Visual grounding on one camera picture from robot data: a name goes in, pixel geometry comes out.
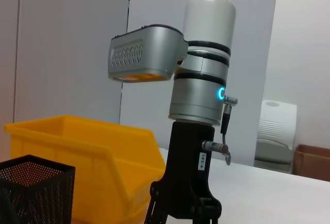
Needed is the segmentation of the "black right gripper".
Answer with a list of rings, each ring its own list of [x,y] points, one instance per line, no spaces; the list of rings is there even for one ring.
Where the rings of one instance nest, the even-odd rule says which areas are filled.
[[[173,123],[166,169],[151,184],[144,223],[166,223],[168,216],[218,223],[222,206],[208,185],[211,152],[202,149],[204,141],[213,141],[214,132],[203,124]]]

